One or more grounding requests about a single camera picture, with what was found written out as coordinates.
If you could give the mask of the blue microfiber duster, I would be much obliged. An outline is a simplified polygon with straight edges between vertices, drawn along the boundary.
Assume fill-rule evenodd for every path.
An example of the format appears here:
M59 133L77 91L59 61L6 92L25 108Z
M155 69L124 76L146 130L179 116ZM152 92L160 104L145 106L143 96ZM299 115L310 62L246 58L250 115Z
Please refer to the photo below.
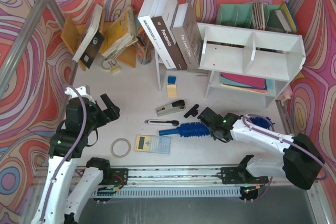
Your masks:
M251 122L267 130L273 130L274 123L269 117L248 115ZM160 130L159 136L179 135L181 137L201 137L210 135L209 129L201 122L183 123L175 129Z

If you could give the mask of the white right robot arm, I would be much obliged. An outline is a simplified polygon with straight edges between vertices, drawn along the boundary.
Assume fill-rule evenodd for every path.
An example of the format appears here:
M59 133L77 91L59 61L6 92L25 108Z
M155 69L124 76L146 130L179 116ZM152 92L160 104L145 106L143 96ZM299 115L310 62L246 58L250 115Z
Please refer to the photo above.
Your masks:
M251 118L251 114L221 116L210 108L198 116L213 139L223 143L244 142L272 154L272 157L246 155L233 171L223 173L223 184L252 184L258 179L282 177L300 189L310 189L325 164L311 139L301 133L293 136L265 129Z

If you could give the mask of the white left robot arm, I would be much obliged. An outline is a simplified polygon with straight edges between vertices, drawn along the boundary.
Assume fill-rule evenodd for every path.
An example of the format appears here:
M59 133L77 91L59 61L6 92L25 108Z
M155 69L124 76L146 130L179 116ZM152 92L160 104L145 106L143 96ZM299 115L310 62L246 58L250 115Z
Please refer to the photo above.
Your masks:
M47 177L32 223L78 223L94 189L100 184L113 184L109 160L93 157L87 161L79 183L69 190L83 150L90 147L89 135L117 120L120 109L105 93L100 96L106 105L102 110L86 86L74 88L67 84L64 88L70 99L65 119L50 139Z

